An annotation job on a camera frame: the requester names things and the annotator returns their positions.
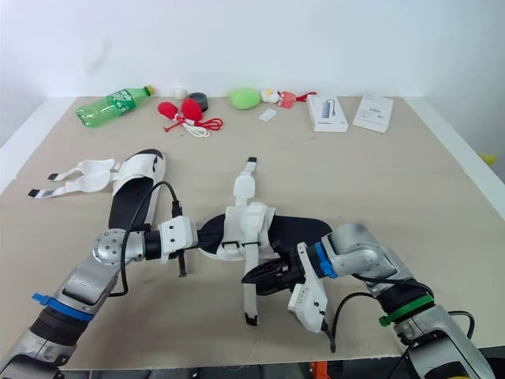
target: yellow object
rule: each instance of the yellow object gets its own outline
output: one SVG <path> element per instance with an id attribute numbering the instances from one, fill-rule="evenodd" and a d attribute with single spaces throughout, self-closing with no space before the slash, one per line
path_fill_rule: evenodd
<path id="1" fill-rule="evenodd" d="M 148 90 L 149 95 L 153 96 L 155 94 L 155 89 L 151 85 L 146 85 L 145 88 Z"/>
<path id="2" fill-rule="evenodd" d="M 481 157 L 488 166 L 491 166 L 492 164 L 498 162 L 498 156 L 494 156 L 492 154 L 479 154 L 479 157 Z"/>

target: small white card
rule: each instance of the small white card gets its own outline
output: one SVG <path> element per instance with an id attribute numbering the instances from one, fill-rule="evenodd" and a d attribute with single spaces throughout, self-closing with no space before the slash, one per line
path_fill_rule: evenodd
<path id="1" fill-rule="evenodd" d="M 361 99 L 353 125 L 384 133 L 389 127 L 393 100 L 375 95 L 364 95 Z"/>
<path id="2" fill-rule="evenodd" d="M 274 111 L 273 109 L 267 109 L 265 112 L 263 112 L 260 116 L 261 121 L 268 121 L 272 117 L 274 117 L 277 114 L 277 111 Z"/>

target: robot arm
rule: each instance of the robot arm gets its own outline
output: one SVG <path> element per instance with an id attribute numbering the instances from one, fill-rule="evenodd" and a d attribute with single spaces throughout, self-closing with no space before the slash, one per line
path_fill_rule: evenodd
<path id="1" fill-rule="evenodd" d="M 99 235 L 91 256 L 79 264 L 53 296 L 34 294 L 44 306 L 30 328 L 13 345 L 0 363 L 0 378 L 31 379 L 62 377 L 77 340 L 98 313 L 118 281 L 125 231 L 110 229 Z M 178 216 L 159 225 L 157 231 L 130 233 L 125 264 L 143 259 L 161 259 L 181 249 L 197 247 L 194 224 Z"/>
<path id="2" fill-rule="evenodd" d="M 255 283 L 258 295 L 292 289 L 288 310 L 311 332 L 327 331 L 327 297 L 322 278 L 353 275 L 365 284 L 387 314 L 399 339 L 409 346 L 410 361 L 419 377 L 494 378 L 478 349 L 440 305 L 431 290 L 418 283 L 409 269 L 368 229 L 344 225 L 313 246 L 299 243 L 281 258 L 258 266 L 243 283 Z"/>

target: green plastic bottle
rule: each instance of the green plastic bottle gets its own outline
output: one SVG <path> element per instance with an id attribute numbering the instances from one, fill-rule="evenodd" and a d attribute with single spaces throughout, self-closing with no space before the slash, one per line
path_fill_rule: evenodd
<path id="1" fill-rule="evenodd" d="M 76 110 L 76 114 L 83 124 L 94 128 L 111 118 L 133 111 L 154 92 L 154 88 L 150 85 L 143 88 L 122 89 L 92 104 L 80 107 Z"/>

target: green ring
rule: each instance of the green ring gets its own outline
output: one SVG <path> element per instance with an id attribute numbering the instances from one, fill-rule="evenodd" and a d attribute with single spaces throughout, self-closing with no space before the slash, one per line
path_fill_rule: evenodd
<path id="1" fill-rule="evenodd" d="M 429 304 L 430 302 L 434 302 L 435 299 L 431 295 L 424 295 L 421 296 L 420 298 L 416 298 L 414 301 L 409 302 L 408 304 L 405 304 L 404 306 L 401 306 L 394 312 L 389 313 L 387 316 L 382 316 L 379 318 L 379 323 L 382 326 L 388 326 L 391 322 L 395 322 L 398 320 L 401 316 L 404 316 L 413 310 L 416 310 L 420 306 L 424 306 L 426 304 Z"/>

